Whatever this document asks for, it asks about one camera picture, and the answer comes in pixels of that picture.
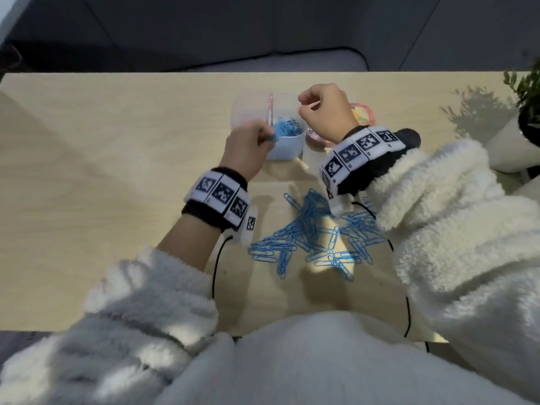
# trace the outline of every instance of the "person's left hand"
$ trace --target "person's left hand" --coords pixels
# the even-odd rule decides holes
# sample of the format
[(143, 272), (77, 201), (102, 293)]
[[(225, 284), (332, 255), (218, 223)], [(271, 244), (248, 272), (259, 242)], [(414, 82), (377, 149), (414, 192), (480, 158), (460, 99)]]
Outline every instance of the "person's left hand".
[(236, 127), (227, 138), (219, 166), (235, 170), (249, 182), (259, 173), (268, 152), (273, 149), (275, 142), (268, 140), (273, 135), (274, 128), (262, 119)]

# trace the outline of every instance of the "black cord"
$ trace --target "black cord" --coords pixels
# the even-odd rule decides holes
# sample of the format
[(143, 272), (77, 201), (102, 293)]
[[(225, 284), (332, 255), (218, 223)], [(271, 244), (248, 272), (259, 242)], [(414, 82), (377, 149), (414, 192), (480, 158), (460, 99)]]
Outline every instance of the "black cord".
[[(356, 204), (356, 205), (358, 205), (360, 207), (363, 207), (364, 210), (367, 211), (375, 220), (377, 219), (377, 217), (375, 217), (375, 213), (373, 213), (371, 210), (369, 210), (367, 206), (361, 204), (360, 202), (352, 202), (352, 204)], [(390, 249), (393, 252), (394, 251), (394, 245), (392, 244), (392, 242), (389, 239), (387, 239), (387, 240), (388, 240), (388, 245), (390, 246)], [(407, 330), (405, 331), (405, 334), (403, 336), (405, 338), (407, 338), (407, 335), (409, 335), (409, 331), (410, 331), (410, 327), (411, 327), (410, 304), (409, 304), (408, 296), (405, 296), (405, 302), (407, 303)]]
[(219, 256), (221, 255), (221, 251), (223, 250), (225, 243), (231, 240), (232, 238), (233, 236), (229, 236), (223, 241), (223, 243), (221, 243), (221, 247), (219, 248), (218, 255), (215, 257), (214, 275), (212, 276), (212, 299), (214, 299), (215, 275), (218, 272)]

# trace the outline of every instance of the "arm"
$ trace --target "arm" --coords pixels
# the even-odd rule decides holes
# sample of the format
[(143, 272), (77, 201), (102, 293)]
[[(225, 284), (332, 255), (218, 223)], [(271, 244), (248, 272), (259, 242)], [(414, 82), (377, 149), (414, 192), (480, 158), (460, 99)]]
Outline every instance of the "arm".
[[(353, 127), (343, 97), (315, 85), (299, 113), (341, 142)], [(505, 196), (478, 142), (411, 149), (392, 165), (367, 192), (409, 296), (479, 373), (540, 401), (540, 207)]]
[[(221, 166), (250, 180), (272, 148), (271, 133), (260, 122), (235, 129)], [(112, 267), (81, 320), (4, 364), (0, 405), (154, 403), (212, 342), (218, 312), (211, 278), (200, 271), (219, 235), (184, 214), (158, 248)]]

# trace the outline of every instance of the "person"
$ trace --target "person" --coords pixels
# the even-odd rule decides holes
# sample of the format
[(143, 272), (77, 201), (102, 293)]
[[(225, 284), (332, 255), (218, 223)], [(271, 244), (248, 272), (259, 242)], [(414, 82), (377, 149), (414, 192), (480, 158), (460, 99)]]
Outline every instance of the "person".
[[(315, 85), (299, 101), (300, 115), (325, 139), (340, 142), (357, 127), (334, 84)], [(219, 170), (249, 182), (272, 134), (264, 121), (234, 129)], [(110, 269), (68, 331), (5, 363), (0, 403), (540, 401), (538, 205), (506, 196), (485, 150), (467, 139), (432, 156), (408, 150), (367, 192), (409, 297), (477, 373), (359, 313), (294, 316), (237, 343), (215, 334), (211, 278), (202, 271), (221, 229), (185, 209), (156, 248)]]

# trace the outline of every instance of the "hand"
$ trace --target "hand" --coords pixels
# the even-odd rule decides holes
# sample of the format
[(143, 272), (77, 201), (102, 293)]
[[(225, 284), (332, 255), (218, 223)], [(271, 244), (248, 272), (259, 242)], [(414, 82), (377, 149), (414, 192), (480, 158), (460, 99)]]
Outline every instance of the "hand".
[(339, 143), (358, 126), (347, 94), (336, 84), (317, 84), (298, 95), (298, 114), (319, 136)]
[(273, 149), (275, 142), (268, 140), (273, 135), (274, 128), (262, 119), (236, 127), (227, 138), (219, 166), (235, 170), (249, 182), (259, 173), (268, 152)]

